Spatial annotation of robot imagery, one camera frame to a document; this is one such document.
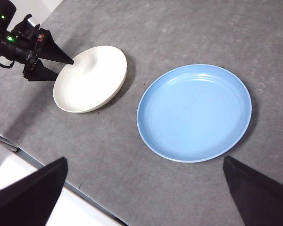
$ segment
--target plate rim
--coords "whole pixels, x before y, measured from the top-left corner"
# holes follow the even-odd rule
[[[144,96],[146,95],[146,93],[149,91],[149,89],[158,81],[160,80],[162,77],[168,75],[169,73],[175,71],[175,70],[179,70],[181,68],[185,68],[185,67],[190,67],[190,66],[208,66],[208,67],[214,67],[214,68],[217,68],[217,69],[221,69],[227,73],[229,73],[230,75],[232,75],[241,85],[242,87],[244,88],[244,90],[246,91],[247,93],[247,98],[248,98],[248,104],[249,104],[249,107],[250,107],[250,111],[249,111],[249,115],[248,115],[248,119],[247,119],[247,123],[242,131],[242,133],[239,135],[239,137],[231,144],[229,145],[225,150],[213,155],[213,156],[210,156],[208,158],[204,158],[204,159],[200,159],[200,160],[178,160],[178,159],[173,159],[173,158],[170,158],[168,156],[165,156],[159,152],[157,152],[154,148],[152,148],[148,142],[144,139],[142,133],[141,133],[141,130],[140,130],[140,126],[139,126],[139,120],[138,120],[138,116],[139,116],[139,111],[140,111],[140,106],[141,106],[141,103],[142,103],[142,100],[144,99]],[[140,99],[140,102],[138,104],[138,107],[137,107],[137,113],[136,113],[136,123],[137,123],[137,129],[138,129],[138,132],[142,138],[142,140],[144,141],[144,143],[147,145],[148,148],[150,148],[154,153],[158,154],[159,156],[165,158],[165,159],[168,159],[168,160],[171,160],[171,161],[175,161],[175,162],[181,162],[181,163],[196,163],[196,162],[202,162],[202,161],[208,161],[208,160],[211,160],[211,159],[214,159],[218,156],[221,156],[222,154],[226,153],[227,151],[229,151],[232,147],[234,147],[240,140],[241,138],[243,137],[243,135],[245,134],[247,128],[249,127],[249,124],[250,124],[250,120],[251,120],[251,115],[252,115],[252,102],[251,102],[251,98],[250,98],[250,93],[248,91],[248,89],[246,88],[246,86],[244,85],[244,83],[242,82],[241,79],[239,79],[235,74],[233,74],[232,72],[230,72],[229,70],[225,69],[225,68],[222,68],[222,67],[219,67],[219,66],[216,66],[216,65],[208,65],[208,64],[191,64],[191,65],[184,65],[184,66],[180,66],[180,67],[177,67],[177,68],[174,68],[166,73],[164,73],[163,75],[159,76],[157,79],[155,79],[150,85],[149,87],[144,91],[141,99]]]

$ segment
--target gray countertop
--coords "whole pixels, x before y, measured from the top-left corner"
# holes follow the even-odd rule
[[[231,155],[283,183],[283,0],[64,0],[42,25],[71,57],[99,45],[128,61],[120,92],[97,111],[59,109],[53,82],[0,69],[0,134],[133,226],[242,226],[222,171]],[[188,64],[223,66],[247,86],[250,126],[226,154],[178,163],[153,153],[136,126],[146,88]],[[46,62],[60,71],[62,64]]]

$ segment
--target green led light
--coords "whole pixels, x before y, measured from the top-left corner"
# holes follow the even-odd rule
[[[15,39],[14,39],[13,37],[11,37],[11,36],[6,37],[6,39],[7,39],[8,41],[15,41]]]

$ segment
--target white floor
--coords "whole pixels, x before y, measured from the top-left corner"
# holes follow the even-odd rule
[[[36,170],[34,166],[0,145],[0,189]],[[102,213],[65,187],[46,226],[57,225],[120,226],[114,219]]]

